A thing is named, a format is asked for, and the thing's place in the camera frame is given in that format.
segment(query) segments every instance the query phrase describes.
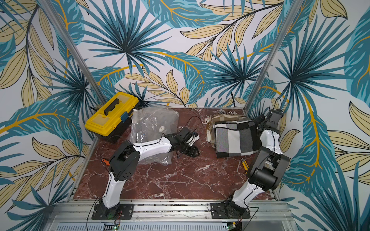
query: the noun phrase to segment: wall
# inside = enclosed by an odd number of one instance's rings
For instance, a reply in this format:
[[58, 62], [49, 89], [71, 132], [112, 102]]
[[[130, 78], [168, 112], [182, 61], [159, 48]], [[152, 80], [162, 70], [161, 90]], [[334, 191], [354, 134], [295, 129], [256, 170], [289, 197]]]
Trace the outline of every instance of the wall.
[[235, 97], [242, 106], [291, 2], [90, 1], [78, 49], [109, 98], [124, 91], [142, 106], [223, 107]]
[[325, 3], [278, 52], [250, 114], [286, 111], [279, 192], [300, 230], [370, 230], [370, 2], [329, 1], [336, 18]]
[[[96, 100], [36, 1], [19, 3], [0, 2], [0, 229], [39, 230], [88, 155]], [[52, 3], [81, 42], [80, 7]]]

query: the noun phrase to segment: ventilated metal panel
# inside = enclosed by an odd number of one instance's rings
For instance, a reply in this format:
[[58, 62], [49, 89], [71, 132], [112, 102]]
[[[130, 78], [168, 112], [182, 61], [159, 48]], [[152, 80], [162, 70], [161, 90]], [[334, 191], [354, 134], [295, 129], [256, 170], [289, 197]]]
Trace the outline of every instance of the ventilated metal panel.
[[[104, 229], [104, 223], [88, 223], [89, 231]], [[56, 231], [85, 231], [86, 223], [59, 223]], [[118, 230], [127, 231], [225, 231], [221, 222], [125, 222]]]

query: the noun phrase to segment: red marble surface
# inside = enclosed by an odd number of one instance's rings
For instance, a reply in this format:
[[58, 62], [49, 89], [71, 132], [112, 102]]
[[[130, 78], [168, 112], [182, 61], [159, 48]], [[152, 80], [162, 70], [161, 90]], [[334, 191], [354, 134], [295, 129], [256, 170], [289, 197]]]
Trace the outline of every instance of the red marble surface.
[[[241, 109], [189, 109], [176, 108], [179, 112], [179, 127], [186, 124], [193, 115], [205, 121], [207, 116], [223, 112], [237, 112]], [[159, 163], [138, 165], [135, 174], [127, 180], [121, 193], [121, 199], [225, 199], [234, 190], [239, 189], [246, 180], [241, 160], [252, 162], [254, 155], [244, 157], [216, 158], [214, 148], [205, 141], [206, 128], [199, 119], [193, 118], [189, 128], [198, 127], [200, 139], [195, 143], [201, 155], [191, 158], [184, 154], [172, 157], [172, 164], [163, 166]], [[109, 160], [116, 148], [130, 133], [127, 129], [116, 144], [100, 140], [89, 160], [80, 181], [74, 199], [94, 199], [101, 197], [108, 181], [108, 172], [100, 158]], [[269, 193], [261, 193], [256, 199], [269, 200]]]

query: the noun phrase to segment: plaid fabric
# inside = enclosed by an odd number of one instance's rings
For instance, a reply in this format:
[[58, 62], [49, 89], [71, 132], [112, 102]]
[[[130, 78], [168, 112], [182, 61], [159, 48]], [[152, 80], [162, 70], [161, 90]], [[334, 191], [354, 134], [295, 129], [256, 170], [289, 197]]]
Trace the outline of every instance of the plaid fabric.
[[217, 158], [251, 155], [262, 145], [252, 120], [216, 122], [215, 137]]
[[210, 118], [210, 122], [207, 124], [206, 128], [207, 132], [207, 142], [211, 143], [213, 147], [215, 147], [215, 131], [214, 131], [214, 124], [220, 121], [244, 121], [250, 120], [243, 115], [227, 115], [227, 114], [219, 114], [215, 115]]

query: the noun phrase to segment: yellow toolbox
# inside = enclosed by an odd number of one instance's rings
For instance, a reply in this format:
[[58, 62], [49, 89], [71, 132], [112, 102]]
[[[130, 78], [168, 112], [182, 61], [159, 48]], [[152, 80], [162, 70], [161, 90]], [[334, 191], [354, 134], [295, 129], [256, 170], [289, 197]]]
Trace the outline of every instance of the yellow toolbox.
[[98, 137], [115, 143], [131, 124], [131, 115], [139, 106], [133, 95], [118, 92], [86, 122], [85, 128]]

